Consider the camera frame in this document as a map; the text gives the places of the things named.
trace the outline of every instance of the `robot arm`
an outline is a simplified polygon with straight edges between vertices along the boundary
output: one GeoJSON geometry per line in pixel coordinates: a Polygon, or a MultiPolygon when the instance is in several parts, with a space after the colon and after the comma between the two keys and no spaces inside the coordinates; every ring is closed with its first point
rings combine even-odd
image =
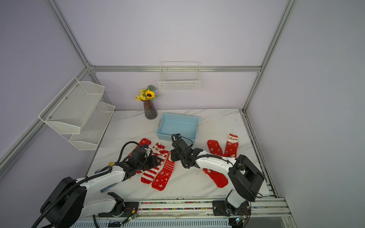
{"type": "MultiPolygon", "coordinates": [[[[172,161],[180,160],[183,167],[187,169],[192,166],[207,168],[230,178],[234,189],[228,194],[224,203],[219,203],[217,206],[222,215],[237,215],[246,200],[255,200],[264,176],[247,157],[240,155],[238,158],[226,158],[210,154],[199,148],[192,149],[192,145],[188,146],[180,135],[172,135],[172,141],[174,147],[171,151],[172,161]]],[[[127,204],[121,197],[114,192],[109,192],[102,197],[95,197],[94,193],[106,186],[129,179],[139,170],[144,171],[157,167],[162,160],[151,153],[146,156],[144,147],[148,146],[137,147],[131,156],[126,157],[122,162],[117,162],[113,167],[104,168],[95,176],[76,180],[71,177],[64,178],[41,207],[42,215],[32,228],[36,228],[44,217],[55,228],[69,228],[78,219],[91,215],[120,216],[127,204]],[[60,196],[70,188],[73,190],[60,200],[60,196]]],[[[135,214],[127,215],[127,217],[130,218],[135,214]]]]}
{"type": "Polygon", "coordinates": [[[192,149],[179,134],[172,135],[171,139],[174,147],[171,151],[173,161],[180,160],[183,167],[187,169],[192,166],[206,168],[230,178],[234,189],[224,201],[224,215],[235,215],[246,200],[255,201],[265,177],[246,156],[226,158],[199,148],[192,149]]]}

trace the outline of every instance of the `white mesh shelf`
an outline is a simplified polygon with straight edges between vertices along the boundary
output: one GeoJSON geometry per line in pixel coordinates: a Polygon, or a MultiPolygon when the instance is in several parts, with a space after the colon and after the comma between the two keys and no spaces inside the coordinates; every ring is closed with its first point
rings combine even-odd
{"type": "Polygon", "coordinates": [[[96,150],[113,115],[115,106],[99,102],[80,132],[69,139],[79,150],[96,150]]]}
{"type": "Polygon", "coordinates": [[[56,108],[42,119],[59,134],[80,134],[104,94],[104,86],[77,81],[56,108]]]}
{"type": "Polygon", "coordinates": [[[199,66],[161,66],[158,87],[161,92],[200,90],[199,66]]]}

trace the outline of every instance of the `green leaf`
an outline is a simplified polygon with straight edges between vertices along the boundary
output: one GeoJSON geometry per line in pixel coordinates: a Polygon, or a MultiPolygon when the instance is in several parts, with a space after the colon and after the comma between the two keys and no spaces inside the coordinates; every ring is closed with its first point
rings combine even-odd
{"type": "Polygon", "coordinates": [[[149,89],[149,90],[151,90],[153,92],[153,91],[155,91],[156,88],[153,85],[149,85],[147,87],[147,89],[149,89]]]}

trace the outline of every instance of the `red sock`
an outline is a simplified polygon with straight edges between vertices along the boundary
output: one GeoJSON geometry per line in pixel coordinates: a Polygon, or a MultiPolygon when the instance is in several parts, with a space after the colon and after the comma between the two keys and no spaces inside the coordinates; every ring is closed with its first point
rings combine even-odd
{"type": "Polygon", "coordinates": [[[207,144],[208,144],[208,148],[209,148],[209,153],[219,155],[219,156],[223,155],[223,150],[220,147],[218,141],[208,140],[207,144]]]}
{"type": "Polygon", "coordinates": [[[210,169],[203,169],[206,174],[209,175],[210,178],[214,181],[218,188],[223,188],[224,186],[228,185],[227,178],[219,172],[210,170],[210,169]]]}
{"type": "Polygon", "coordinates": [[[144,144],[151,145],[151,141],[150,141],[150,140],[148,140],[148,139],[146,139],[146,138],[144,138],[144,139],[142,139],[142,140],[139,142],[139,144],[140,144],[141,146],[143,146],[144,144]]]}
{"type": "Polygon", "coordinates": [[[237,157],[238,148],[238,136],[229,134],[226,145],[225,157],[235,158],[237,157]]]}
{"type": "Polygon", "coordinates": [[[157,174],[155,180],[152,182],[152,187],[159,191],[164,190],[169,181],[172,171],[174,171],[175,162],[171,161],[171,152],[167,156],[166,162],[162,170],[157,174]]]}
{"type": "Polygon", "coordinates": [[[141,176],[141,182],[142,183],[146,183],[146,184],[150,184],[153,179],[155,178],[158,170],[160,169],[162,163],[164,162],[164,160],[167,157],[167,151],[164,150],[164,146],[161,145],[161,143],[156,143],[156,145],[154,145],[152,147],[152,153],[156,156],[158,156],[159,158],[162,159],[161,163],[157,166],[154,167],[152,169],[146,170],[143,172],[142,176],[141,176]]]}
{"type": "MultiPolygon", "coordinates": [[[[211,154],[223,156],[223,151],[218,141],[208,140],[207,144],[211,154]]],[[[210,169],[203,169],[203,170],[206,174],[209,175],[210,178],[212,178],[217,187],[223,188],[224,186],[228,185],[228,180],[222,173],[210,169]]]]}

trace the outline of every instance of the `flower vase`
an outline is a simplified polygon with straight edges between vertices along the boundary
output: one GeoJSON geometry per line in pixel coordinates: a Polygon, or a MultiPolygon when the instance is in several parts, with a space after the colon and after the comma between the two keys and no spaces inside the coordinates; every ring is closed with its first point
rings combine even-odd
{"type": "Polygon", "coordinates": [[[157,111],[151,100],[143,101],[143,106],[145,108],[145,117],[147,119],[153,120],[157,117],[157,111]]]}

